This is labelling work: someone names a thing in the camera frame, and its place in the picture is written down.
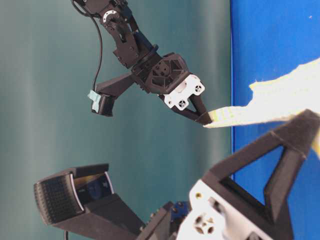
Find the fabric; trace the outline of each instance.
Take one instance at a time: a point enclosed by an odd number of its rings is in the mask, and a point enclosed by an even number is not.
[[[275,80],[255,82],[247,106],[229,106],[209,112],[213,122],[206,128],[219,128],[287,121],[305,109],[320,115],[320,58],[299,65]],[[313,143],[320,157],[320,132]]]

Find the black 3d-printed part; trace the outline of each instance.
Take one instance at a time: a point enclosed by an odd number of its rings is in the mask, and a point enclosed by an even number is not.
[[[171,223],[171,209],[174,206],[168,202],[152,216],[149,224],[142,230],[136,240],[168,240]]]
[[[135,240],[144,223],[117,194],[84,206],[84,213],[54,227],[96,240]]]
[[[320,117],[306,110],[213,166],[202,180],[272,239],[292,240],[287,198],[319,127]],[[229,176],[279,146],[284,150],[264,187],[262,205]]]
[[[72,189],[70,174],[36,183],[34,196],[43,222],[47,225],[73,218],[82,212]]]

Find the robotic arm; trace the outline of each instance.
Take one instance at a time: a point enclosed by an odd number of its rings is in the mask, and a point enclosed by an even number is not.
[[[99,19],[115,41],[116,50],[113,54],[123,66],[131,69],[131,73],[93,84],[89,95],[93,100],[93,113],[112,117],[115,100],[136,83],[147,93],[157,94],[175,113],[202,125],[212,122],[200,96],[205,86],[196,75],[189,72],[185,60],[179,54],[172,52],[160,56],[157,53],[158,46],[152,45],[140,31],[126,0],[71,2],[82,15]],[[187,108],[189,100],[195,111]]]
[[[287,199],[319,128],[306,110],[215,164],[191,189],[190,204],[168,202],[146,224],[114,193],[107,164],[38,181],[37,207],[45,224],[97,240],[293,240]],[[262,204],[230,176],[279,146]]]

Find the mounting hole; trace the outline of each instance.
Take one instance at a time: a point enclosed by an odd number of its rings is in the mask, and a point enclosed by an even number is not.
[[[208,229],[208,234],[212,234],[213,232],[214,232],[214,227],[213,226],[211,226],[211,227],[209,227],[209,229]]]
[[[202,222],[202,217],[201,216],[198,216],[195,220],[195,223],[196,224],[199,224],[200,222]]]
[[[196,229],[196,231],[197,231],[198,233],[200,233],[200,234],[205,234],[204,231],[202,230],[202,228],[196,227],[195,229]]]
[[[200,192],[197,192],[196,195],[195,195],[195,198],[196,199],[202,198],[202,194]]]

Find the black bracket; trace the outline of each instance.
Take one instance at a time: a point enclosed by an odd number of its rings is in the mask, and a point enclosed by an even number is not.
[[[287,198],[319,127],[319,116],[306,110],[213,166],[202,180],[272,239],[292,240]],[[282,156],[264,187],[263,205],[230,176],[279,146]]]

